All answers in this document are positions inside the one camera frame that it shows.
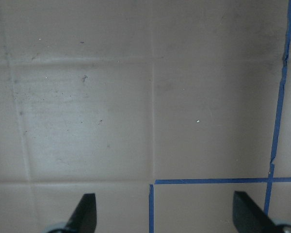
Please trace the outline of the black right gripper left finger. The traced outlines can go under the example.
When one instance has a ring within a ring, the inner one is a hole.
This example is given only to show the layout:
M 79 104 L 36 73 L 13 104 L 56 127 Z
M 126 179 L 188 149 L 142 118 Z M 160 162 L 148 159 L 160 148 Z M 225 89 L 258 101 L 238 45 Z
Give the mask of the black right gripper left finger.
M 95 193 L 84 194 L 63 228 L 64 233 L 94 233 L 97 227 Z

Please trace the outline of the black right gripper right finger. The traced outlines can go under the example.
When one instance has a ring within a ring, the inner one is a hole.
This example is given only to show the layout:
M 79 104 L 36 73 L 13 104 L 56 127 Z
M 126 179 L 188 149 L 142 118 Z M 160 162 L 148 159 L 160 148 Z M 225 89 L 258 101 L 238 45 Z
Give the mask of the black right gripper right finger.
M 290 224 L 275 224 L 243 191 L 233 194 L 232 220 L 238 233 L 291 233 Z

